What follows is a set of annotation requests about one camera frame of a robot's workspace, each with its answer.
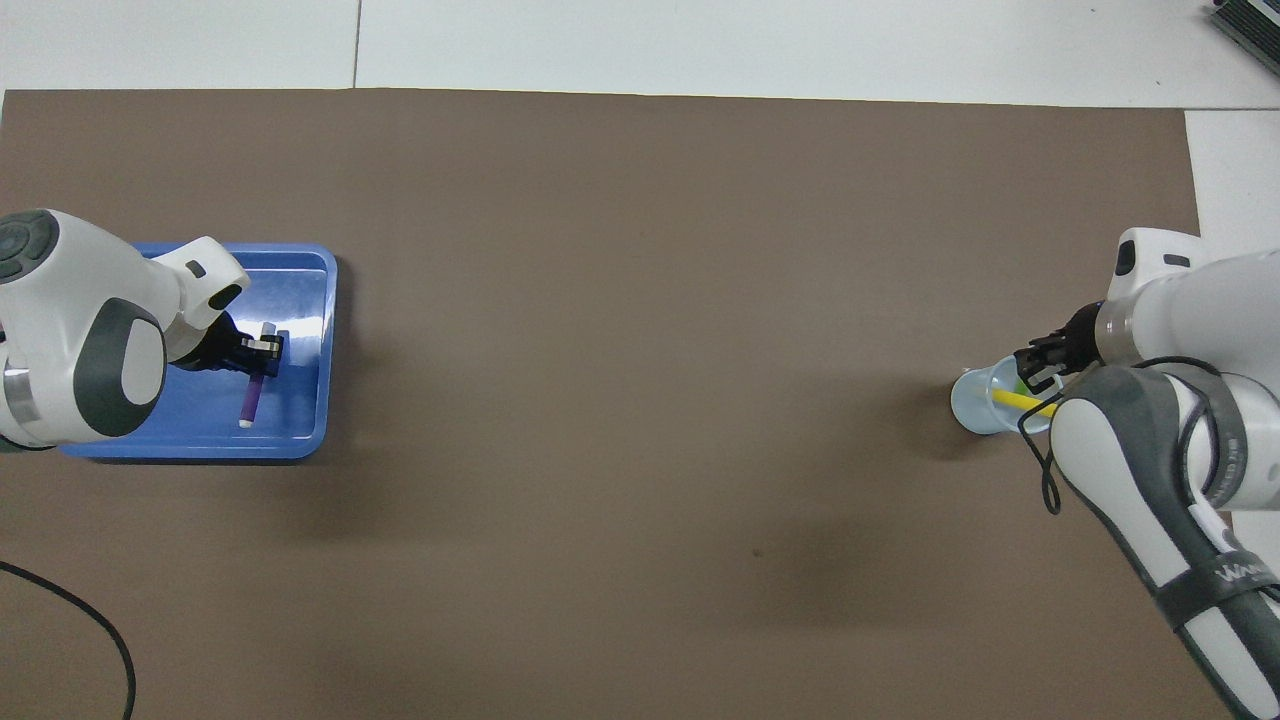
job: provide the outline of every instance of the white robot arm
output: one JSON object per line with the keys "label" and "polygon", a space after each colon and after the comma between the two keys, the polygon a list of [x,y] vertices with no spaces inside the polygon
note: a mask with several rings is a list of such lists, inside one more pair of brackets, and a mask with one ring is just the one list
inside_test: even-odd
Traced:
{"label": "white robot arm", "polygon": [[0,218],[0,451],[133,432],[169,363],[264,372],[279,343],[224,313],[248,284],[209,237],[147,260],[65,213]]}
{"label": "white robot arm", "polygon": [[1280,582],[1217,514],[1280,509],[1277,318],[1280,252],[1138,228],[1106,301],[1015,352],[1033,391],[1084,370],[1055,460],[1238,717],[1280,717]]}

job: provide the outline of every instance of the white floor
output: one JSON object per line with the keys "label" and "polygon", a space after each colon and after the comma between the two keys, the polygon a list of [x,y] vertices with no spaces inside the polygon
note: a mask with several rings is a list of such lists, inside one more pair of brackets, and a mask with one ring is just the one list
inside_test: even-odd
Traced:
{"label": "white floor", "polygon": [[[396,86],[1179,108],[1202,234],[1242,252],[1276,247],[1280,77],[1211,27],[1210,8],[0,0],[0,91]],[[1280,568],[1280,518],[1239,514],[1236,523]]]}

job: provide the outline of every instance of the blue tray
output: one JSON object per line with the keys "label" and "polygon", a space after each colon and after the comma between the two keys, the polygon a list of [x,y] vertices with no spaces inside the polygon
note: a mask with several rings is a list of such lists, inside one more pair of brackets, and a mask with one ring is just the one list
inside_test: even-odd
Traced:
{"label": "blue tray", "polygon": [[[178,243],[134,245],[146,258]],[[239,428],[248,375],[189,373],[169,366],[155,410],[122,438],[68,445],[76,457],[179,461],[284,461],[311,455],[324,441],[333,363],[338,261],[319,245],[225,243],[252,284],[227,309],[257,337],[262,323],[287,333],[280,372],[266,378],[253,427]]]}

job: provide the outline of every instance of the purple marker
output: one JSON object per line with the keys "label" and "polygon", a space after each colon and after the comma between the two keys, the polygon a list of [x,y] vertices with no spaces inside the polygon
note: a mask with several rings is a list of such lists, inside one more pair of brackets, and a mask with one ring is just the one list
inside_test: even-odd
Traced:
{"label": "purple marker", "polygon": [[[275,334],[274,323],[262,323],[264,334]],[[241,428],[248,429],[253,427],[253,418],[257,416],[257,401],[262,398],[262,380],[266,375],[261,373],[248,377],[248,389],[244,391],[244,405],[241,406]]]}

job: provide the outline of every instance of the brown mat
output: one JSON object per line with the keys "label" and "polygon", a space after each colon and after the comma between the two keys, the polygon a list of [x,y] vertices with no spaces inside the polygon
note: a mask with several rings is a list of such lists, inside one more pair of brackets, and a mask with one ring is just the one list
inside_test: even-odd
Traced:
{"label": "brown mat", "polygon": [[[306,464],[0,459],[0,556],[118,624],[136,717],[1225,716],[947,409],[1197,231],[1180,113],[9,92],[35,206],[342,260]],[[118,716],[113,653],[0,578],[0,716]]]}

